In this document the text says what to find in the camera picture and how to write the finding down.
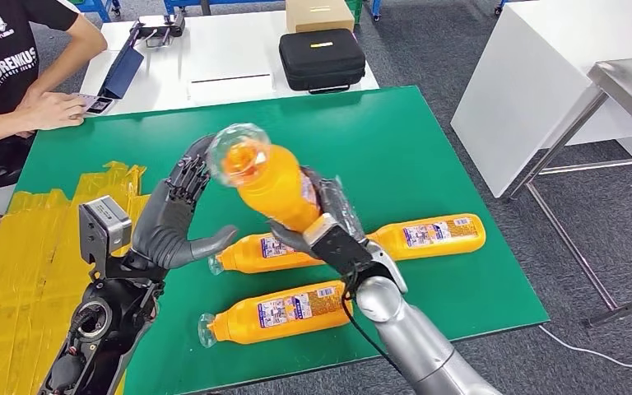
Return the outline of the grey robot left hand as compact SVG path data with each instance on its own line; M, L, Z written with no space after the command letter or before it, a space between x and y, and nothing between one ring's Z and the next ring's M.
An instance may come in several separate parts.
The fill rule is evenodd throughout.
M132 250L148 261L148 267L170 270L215 255L230 246L238 233L234 225L225 225L212 236L188 237L211 179L207 150L214 138L210 134L196 140L147 200L132 233Z

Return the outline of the person's right hand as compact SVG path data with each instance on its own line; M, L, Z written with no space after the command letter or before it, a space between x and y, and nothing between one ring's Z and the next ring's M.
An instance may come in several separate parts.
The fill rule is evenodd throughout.
M17 109L25 114L27 130L54 130L82 124L85 101L76 95L46 92L24 100Z

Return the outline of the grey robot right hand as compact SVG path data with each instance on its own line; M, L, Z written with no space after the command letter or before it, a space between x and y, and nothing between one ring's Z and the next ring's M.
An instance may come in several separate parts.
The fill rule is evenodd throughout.
M300 170L309 178L318 195L318 204L322 212L330 214L355 240L361 242L366 238L359 217L345 195L340 179L324 178L319 172L308 166ZM317 258L309 244L299 232L289 230L275 220L268 220L272 235L281 243L297 252L306 253Z

